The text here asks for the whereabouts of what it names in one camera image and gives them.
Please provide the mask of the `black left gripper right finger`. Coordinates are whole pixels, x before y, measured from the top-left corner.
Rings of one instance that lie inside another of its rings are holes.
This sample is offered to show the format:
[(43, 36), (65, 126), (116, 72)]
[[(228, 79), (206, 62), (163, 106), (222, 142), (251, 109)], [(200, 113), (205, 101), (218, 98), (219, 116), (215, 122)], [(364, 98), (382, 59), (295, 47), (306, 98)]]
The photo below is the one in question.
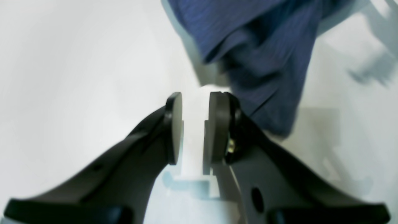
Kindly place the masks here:
[(384, 203), (351, 197), (271, 141), (229, 92), (211, 92), (203, 173), (215, 171), (248, 224), (386, 224)]

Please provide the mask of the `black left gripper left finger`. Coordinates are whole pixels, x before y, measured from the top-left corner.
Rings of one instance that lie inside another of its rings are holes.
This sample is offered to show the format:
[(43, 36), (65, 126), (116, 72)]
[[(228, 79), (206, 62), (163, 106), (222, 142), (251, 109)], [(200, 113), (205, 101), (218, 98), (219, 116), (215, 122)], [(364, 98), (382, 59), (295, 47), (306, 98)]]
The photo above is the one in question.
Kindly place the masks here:
[(57, 187), (9, 200), (5, 224), (142, 224), (155, 180), (178, 161), (182, 94), (143, 119), (129, 135)]

